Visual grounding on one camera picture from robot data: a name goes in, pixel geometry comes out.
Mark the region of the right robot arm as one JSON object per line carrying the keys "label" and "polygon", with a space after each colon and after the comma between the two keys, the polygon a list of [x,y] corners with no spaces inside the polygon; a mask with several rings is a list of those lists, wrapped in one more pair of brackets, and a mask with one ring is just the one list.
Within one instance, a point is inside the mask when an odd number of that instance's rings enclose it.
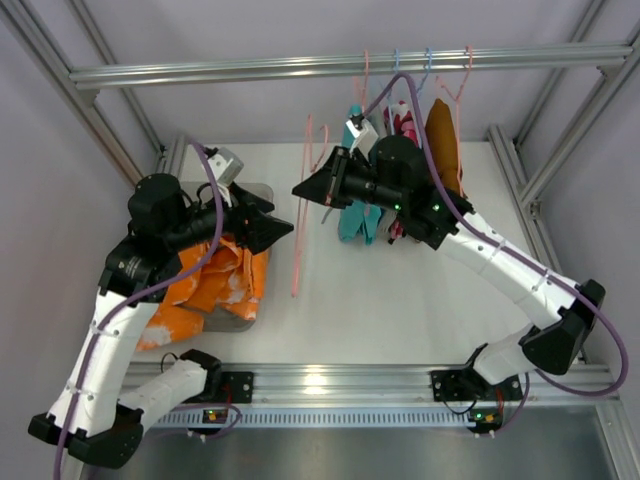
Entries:
{"label": "right robot arm", "polygon": [[458,387],[479,396],[531,371],[566,374],[593,329],[603,286],[557,277],[495,232],[468,200],[438,187],[433,172],[413,141],[387,136],[368,154],[335,147],[292,193],[334,209],[361,201],[394,211],[409,236],[466,265],[521,309],[529,327],[477,347],[453,372]]}

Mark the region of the clear plastic bin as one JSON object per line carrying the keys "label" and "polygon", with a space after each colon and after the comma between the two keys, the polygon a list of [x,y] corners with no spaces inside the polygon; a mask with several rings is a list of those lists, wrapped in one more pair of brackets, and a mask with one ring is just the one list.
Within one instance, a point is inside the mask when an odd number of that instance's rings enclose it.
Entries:
{"label": "clear plastic bin", "polygon": [[[274,202],[274,192],[272,188],[265,183],[238,182],[238,185],[264,200]],[[237,316],[218,306],[215,307],[212,313],[206,313],[191,307],[187,307],[187,310],[203,315],[203,330],[205,332],[241,333],[253,325],[252,320],[245,320],[243,317]]]}

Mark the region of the aluminium hanging rail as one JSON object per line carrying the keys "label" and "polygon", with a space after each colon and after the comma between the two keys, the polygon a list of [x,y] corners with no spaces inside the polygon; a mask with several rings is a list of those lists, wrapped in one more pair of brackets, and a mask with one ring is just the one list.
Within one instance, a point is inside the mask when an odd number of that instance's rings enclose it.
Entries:
{"label": "aluminium hanging rail", "polygon": [[[617,66],[633,53],[624,43],[577,42],[526,47],[475,48],[474,70],[553,69]],[[393,73],[394,53],[370,55],[370,76]],[[462,72],[465,48],[399,52],[399,71],[411,74]],[[70,80],[80,90],[267,81],[279,79],[351,77],[363,71],[363,54],[301,56],[208,62],[75,67]]]}

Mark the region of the aluminium frame right post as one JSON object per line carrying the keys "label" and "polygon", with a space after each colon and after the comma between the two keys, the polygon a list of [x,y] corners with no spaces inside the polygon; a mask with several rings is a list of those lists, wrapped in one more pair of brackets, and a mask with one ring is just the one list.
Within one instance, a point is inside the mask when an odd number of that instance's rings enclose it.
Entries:
{"label": "aluminium frame right post", "polygon": [[530,218],[540,215],[545,190],[638,76],[639,3],[589,1],[570,40],[619,41],[630,52],[616,64],[552,71],[513,135],[489,127],[513,202]]}

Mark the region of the aluminium frame post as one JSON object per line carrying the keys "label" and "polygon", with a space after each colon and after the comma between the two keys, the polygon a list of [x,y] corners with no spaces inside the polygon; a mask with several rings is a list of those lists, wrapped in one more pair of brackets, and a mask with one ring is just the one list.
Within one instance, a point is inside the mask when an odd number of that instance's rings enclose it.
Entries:
{"label": "aluminium frame post", "polygon": [[172,148],[132,89],[83,90],[72,79],[85,63],[116,63],[85,1],[3,1],[1,22],[127,184],[170,169]]}
{"label": "aluminium frame post", "polygon": [[545,190],[638,76],[639,3],[589,1],[570,40],[619,41],[630,52],[616,64],[552,71],[513,135],[489,127],[513,202],[530,218],[540,215]]}

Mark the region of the pink hanger under teal trousers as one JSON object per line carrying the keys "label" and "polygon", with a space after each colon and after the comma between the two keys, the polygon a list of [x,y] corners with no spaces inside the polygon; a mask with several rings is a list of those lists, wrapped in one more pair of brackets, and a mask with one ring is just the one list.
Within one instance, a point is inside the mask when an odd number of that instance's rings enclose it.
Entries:
{"label": "pink hanger under teal trousers", "polygon": [[360,106],[362,112],[366,110],[369,74],[370,74],[370,55],[368,50],[364,50],[362,74],[360,76],[353,77],[357,104]]}

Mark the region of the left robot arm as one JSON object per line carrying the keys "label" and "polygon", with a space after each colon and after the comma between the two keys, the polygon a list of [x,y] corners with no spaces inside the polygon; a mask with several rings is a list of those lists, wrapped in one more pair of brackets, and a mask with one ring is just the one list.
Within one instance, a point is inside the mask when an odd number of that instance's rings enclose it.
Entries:
{"label": "left robot arm", "polygon": [[56,446],[58,455],[118,469],[163,416],[181,404],[221,399],[220,360],[195,349],[136,390],[123,394],[121,387],[145,327],[182,268],[182,251],[217,244],[227,234],[258,254],[293,231],[272,216],[271,202],[237,185],[231,198],[230,205],[220,197],[189,202],[179,180],[166,173],[137,183],[127,235],[106,258],[76,364],[51,408],[32,417],[29,435]]}

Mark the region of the aluminium frame left post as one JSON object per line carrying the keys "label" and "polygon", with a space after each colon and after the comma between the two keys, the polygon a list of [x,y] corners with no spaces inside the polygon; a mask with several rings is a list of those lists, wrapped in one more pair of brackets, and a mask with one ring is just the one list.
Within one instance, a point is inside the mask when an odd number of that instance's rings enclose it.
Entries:
{"label": "aluminium frame left post", "polygon": [[1,22],[127,184],[170,169],[172,148],[132,89],[83,90],[72,79],[85,63],[116,63],[85,1],[3,1]]}

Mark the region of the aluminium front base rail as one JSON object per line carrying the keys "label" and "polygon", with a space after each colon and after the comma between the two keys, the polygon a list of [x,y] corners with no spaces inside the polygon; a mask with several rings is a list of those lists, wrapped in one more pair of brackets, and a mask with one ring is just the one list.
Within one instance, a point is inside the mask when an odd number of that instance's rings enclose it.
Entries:
{"label": "aluminium front base rail", "polygon": [[[224,371],[253,373],[252,405],[259,408],[436,407],[430,372],[432,365],[305,365],[227,364]],[[122,392],[132,391],[160,374],[159,363],[134,362]],[[559,377],[577,390],[600,390],[613,383],[608,367],[574,365]],[[618,392],[602,397],[566,393],[530,374],[525,406],[573,406],[617,401]]]}

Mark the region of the pink hanger under mustard trousers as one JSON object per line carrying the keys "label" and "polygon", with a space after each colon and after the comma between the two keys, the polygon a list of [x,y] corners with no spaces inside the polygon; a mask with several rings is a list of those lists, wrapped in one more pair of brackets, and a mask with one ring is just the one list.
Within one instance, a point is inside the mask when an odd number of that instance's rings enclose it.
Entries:
{"label": "pink hanger under mustard trousers", "polygon": [[458,91],[456,93],[453,93],[451,89],[446,85],[446,83],[440,79],[439,76],[436,77],[436,84],[447,93],[447,95],[454,102],[454,105],[455,105],[454,132],[455,132],[456,158],[457,158],[456,180],[457,180],[459,195],[463,198],[465,198],[466,195],[465,195],[465,190],[462,184],[463,168],[462,168],[462,159],[461,159],[461,138],[460,138],[460,133],[461,133],[460,104],[461,104],[461,99],[462,99],[469,75],[473,68],[474,53],[473,53],[473,47],[471,45],[465,46],[465,54],[468,57],[468,63],[464,67],[465,76],[461,81]]}

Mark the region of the pink hanger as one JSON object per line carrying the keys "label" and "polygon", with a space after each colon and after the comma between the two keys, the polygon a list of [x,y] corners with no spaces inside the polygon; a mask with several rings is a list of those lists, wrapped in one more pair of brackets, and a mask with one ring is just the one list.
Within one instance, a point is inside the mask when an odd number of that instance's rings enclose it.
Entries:
{"label": "pink hanger", "polygon": [[446,85],[446,83],[440,79],[439,76],[436,77],[436,84],[447,93],[447,95],[454,102],[454,105],[455,105],[454,132],[455,132],[456,158],[457,158],[456,180],[457,180],[459,195],[463,198],[465,198],[466,195],[465,195],[465,190],[462,184],[463,168],[462,168],[462,159],[461,159],[461,138],[460,138],[460,133],[461,133],[460,104],[461,104],[461,99],[462,99],[469,75],[473,68],[474,53],[473,53],[473,47],[471,45],[465,46],[465,54],[468,57],[468,63],[464,67],[465,76],[461,81],[458,91],[456,93],[453,93],[451,89]]}
{"label": "pink hanger", "polygon": [[[303,146],[302,164],[300,180],[305,180],[309,175],[316,172],[321,165],[326,155],[328,143],[329,143],[329,127],[327,124],[323,124],[320,127],[320,131],[323,133],[323,143],[320,153],[315,156],[313,153],[314,145],[314,123],[313,116],[309,114],[306,120],[305,127],[305,142]],[[292,273],[292,285],[291,296],[297,298],[300,289],[300,276],[302,266],[302,255],[305,243],[305,233],[308,217],[308,201],[298,198],[297,214],[296,214],[296,226],[295,226],[295,243],[294,243],[294,256],[293,256],[293,273]]]}
{"label": "pink hanger", "polygon": [[368,50],[364,50],[362,74],[360,76],[353,77],[357,104],[360,106],[362,112],[366,110],[369,74],[370,74],[370,55]]}

